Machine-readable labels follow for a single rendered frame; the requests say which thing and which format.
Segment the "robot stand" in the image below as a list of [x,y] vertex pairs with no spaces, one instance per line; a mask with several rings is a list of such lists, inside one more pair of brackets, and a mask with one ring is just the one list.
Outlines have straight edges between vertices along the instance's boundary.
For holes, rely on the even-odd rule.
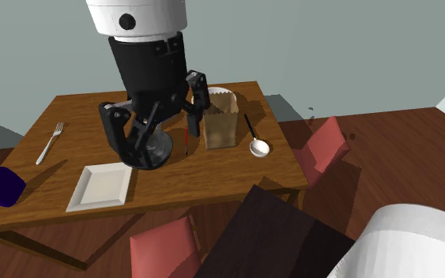
[[254,185],[194,278],[326,278],[353,244]]

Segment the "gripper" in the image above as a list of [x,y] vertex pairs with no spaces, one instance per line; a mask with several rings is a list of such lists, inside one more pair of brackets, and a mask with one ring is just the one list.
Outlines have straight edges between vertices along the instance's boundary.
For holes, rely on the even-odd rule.
[[[199,137],[203,112],[210,107],[206,76],[195,70],[187,72],[181,32],[166,40],[132,43],[110,37],[108,42],[132,100],[99,105],[107,141],[125,165],[142,170],[157,169],[161,166],[161,157],[148,150],[147,143],[160,123],[159,105],[163,116],[176,115],[182,108],[187,113],[188,133]],[[189,87],[193,103],[186,100]],[[134,117],[133,129],[127,137],[123,128],[134,111],[149,117],[146,122]]]

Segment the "red chair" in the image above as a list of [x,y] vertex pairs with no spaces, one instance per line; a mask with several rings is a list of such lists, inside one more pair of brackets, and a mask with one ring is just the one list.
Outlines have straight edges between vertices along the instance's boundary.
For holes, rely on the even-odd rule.
[[325,173],[350,150],[335,116],[329,117],[300,148],[293,148],[309,188],[314,187]]
[[201,259],[190,217],[131,236],[130,258],[132,278],[194,278]]

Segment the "brown wooden table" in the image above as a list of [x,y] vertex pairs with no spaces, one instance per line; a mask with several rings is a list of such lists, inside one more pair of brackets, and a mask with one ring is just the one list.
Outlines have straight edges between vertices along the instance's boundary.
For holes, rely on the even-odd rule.
[[[5,160],[27,186],[16,205],[0,207],[0,244],[84,271],[86,262],[23,236],[21,229],[240,200],[254,185],[276,194],[304,189],[307,180],[258,84],[230,83],[228,89],[237,95],[240,111],[236,147],[208,150],[203,140],[188,136],[185,156],[186,122],[183,116],[173,118],[166,126],[175,142],[169,161],[132,174],[124,205],[80,212],[66,208],[84,167],[118,159],[107,143],[98,106],[122,101],[126,93],[56,96]],[[269,145],[267,156],[251,153],[253,137],[244,114],[256,137]],[[35,165],[58,122],[65,123],[64,130]]]

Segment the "white bowl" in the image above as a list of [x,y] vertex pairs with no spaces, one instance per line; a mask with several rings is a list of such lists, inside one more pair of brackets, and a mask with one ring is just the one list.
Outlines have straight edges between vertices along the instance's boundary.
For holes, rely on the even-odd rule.
[[228,101],[228,104],[237,104],[237,97],[235,93],[227,88],[222,87],[197,88],[191,98],[190,103],[194,104],[195,97],[198,97],[202,101],[202,107],[204,109],[208,109],[212,105],[212,102],[210,100],[210,96],[212,94],[229,94],[231,96],[231,99]]

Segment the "silver fork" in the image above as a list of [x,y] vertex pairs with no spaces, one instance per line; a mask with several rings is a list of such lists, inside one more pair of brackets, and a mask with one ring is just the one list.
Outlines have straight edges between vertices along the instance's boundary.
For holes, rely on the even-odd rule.
[[35,165],[39,165],[43,162],[44,157],[47,155],[47,152],[49,150],[49,148],[51,147],[51,143],[53,142],[54,139],[56,139],[57,137],[60,136],[60,134],[62,133],[62,131],[65,128],[65,123],[64,122],[58,122],[54,133],[52,134],[50,140],[48,141],[47,145],[45,146],[45,148],[43,149],[43,151],[40,153],[38,159],[35,162]]

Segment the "dark glass bowl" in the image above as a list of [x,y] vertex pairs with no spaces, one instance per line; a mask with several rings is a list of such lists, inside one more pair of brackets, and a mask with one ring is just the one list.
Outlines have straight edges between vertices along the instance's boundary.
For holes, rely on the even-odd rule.
[[120,156],[121,160],[130,167],[146,171],[155,170],[162,167],[171,155],[173,140],[162,130],[154,130],[144,148],[139,148],[138,142],[137,135],[128,138],[126,153]]

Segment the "white square plate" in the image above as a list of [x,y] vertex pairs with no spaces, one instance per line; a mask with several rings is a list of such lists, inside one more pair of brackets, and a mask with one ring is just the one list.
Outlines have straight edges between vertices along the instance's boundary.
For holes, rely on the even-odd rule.
[[124,205],[131,173],[132,168],[124,163],[85,166],[66,212]]

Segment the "brown paper bag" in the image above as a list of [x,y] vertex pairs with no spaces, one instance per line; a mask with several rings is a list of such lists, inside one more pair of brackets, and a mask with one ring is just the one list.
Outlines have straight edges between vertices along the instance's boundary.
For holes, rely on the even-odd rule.
[[206,149],[236,146],[239,107],[233,92],[209,94],[210,107],[203,113]]

